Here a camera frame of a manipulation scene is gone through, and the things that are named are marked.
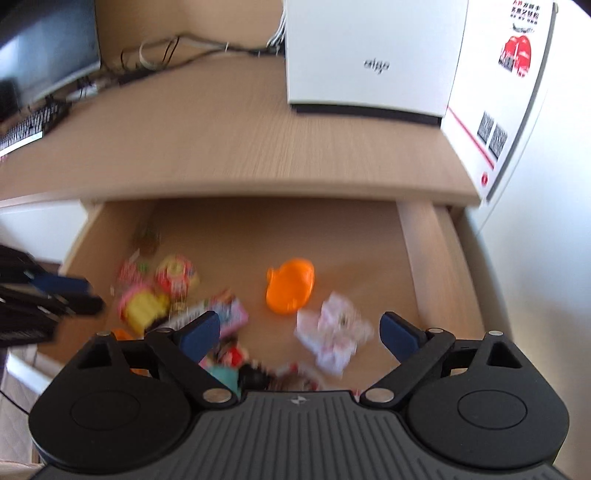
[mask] qr code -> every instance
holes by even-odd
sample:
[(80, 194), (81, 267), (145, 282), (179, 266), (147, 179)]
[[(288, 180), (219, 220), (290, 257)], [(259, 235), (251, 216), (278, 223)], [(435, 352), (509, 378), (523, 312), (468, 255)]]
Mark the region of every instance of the qr code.
[(501, 156), (505, 142), (507, 141), (507, 132), (505, 132), (499, 125), (495, 127), (495, 132), (492, 134), (491, 143), (488, 149), (492, 152), (495, 158)]
[(488, 113), (484, 112), (482, 114), (482, 120), (480, 120), (480, 126), (478, 127), (478, 136), (482, 139), (485, 145), (488, 142), (488, 137), (491, 136), (492, 126), (494, 124), (495, 119), (493, 119)]

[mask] orange toy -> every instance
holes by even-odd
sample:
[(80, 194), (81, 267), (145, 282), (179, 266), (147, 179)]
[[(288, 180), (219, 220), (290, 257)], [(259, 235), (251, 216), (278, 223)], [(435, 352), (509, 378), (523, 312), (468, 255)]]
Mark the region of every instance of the orange toy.
[(294, 258), (267, 271), (267, 306), (275, 313), (287, 315), (302, 308), (314, 287), (314, 265), (303, 258)]

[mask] drawer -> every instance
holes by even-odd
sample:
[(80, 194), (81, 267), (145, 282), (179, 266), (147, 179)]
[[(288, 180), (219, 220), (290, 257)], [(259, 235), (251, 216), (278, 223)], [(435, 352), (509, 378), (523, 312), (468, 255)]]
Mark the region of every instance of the drawer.
[[(121, 327), (111, 290), (121, 262), (134, 250), (138, 225), (161, 235), (152, 267), (166, 255), (190, 258), (200, 284), (189, 300), (226, 287), (243, 302), (250, 322), (239, 331), (251, 358), (273, 368), (313, 355), (293, 335), (295, 315), (280, 316), (265, 304), (266, 273), (293, 257), (312, 261), (316, 284), (308, 308), (318, 310), (331, 291), (349, 297), (378, 327), (392, 310), (427, 328), (458, 338), (481, 338), (482, 321), (462, 250), (447, 210), (422, 202), (334, 199), (215, 198), (110, 202), (90, 214), (63, 265), (83, 275), (107, 302), (98, 319), (66, 319), (56, 341), (39, 348), (67, 362), (99, 330)], [(378, 336), (359, 348), (343, 378), (330, 385), (366, 388), (396, 360)]]

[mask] yellow toy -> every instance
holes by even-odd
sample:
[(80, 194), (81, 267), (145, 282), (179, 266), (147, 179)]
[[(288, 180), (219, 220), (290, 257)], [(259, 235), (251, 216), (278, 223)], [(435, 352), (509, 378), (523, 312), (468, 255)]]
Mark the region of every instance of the yellow toy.
[(137, 285), (130, 289), (119, 302), (119, 317), (138, 335), (145, 331), (159, 318), (168, 316), (170, 299), (156, 295), (146, 285)]

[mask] aigo logo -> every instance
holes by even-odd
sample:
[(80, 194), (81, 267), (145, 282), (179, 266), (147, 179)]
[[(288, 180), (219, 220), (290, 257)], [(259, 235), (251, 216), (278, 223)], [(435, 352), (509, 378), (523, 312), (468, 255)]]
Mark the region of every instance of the aigo logo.
[(390, 68), (390, 63), (388, 61), (381, 61), (381, 60), (365, 60), (363, 66), (367, 69), (372, 69), (378, 75), (381, 74), (384, 70), (388, 70)]

